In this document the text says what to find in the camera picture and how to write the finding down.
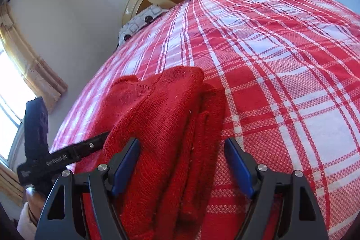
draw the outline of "bed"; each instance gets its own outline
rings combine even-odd
[[[129,0],[123,23],[152,3],[170,11],[100,68],[52,151],[88,138],[117,77],[198,66],[225,88],[222,137],[275,171],[302,170],[330,239],[341,239],[360,210],[360,16],[334,0]],[[247,207],[220,149],[197,239],[232,240]]]

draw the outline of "beige curtain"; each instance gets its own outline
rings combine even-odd
[[[43,97],[47,110],[51,112],[68,86],[22,38],[8,4],[0,6],[0,37],[5,52],[26,84],[36,96]]]
[[[0,161],[0,191],[18,206],[23,201],[24,188],[17,175]]]

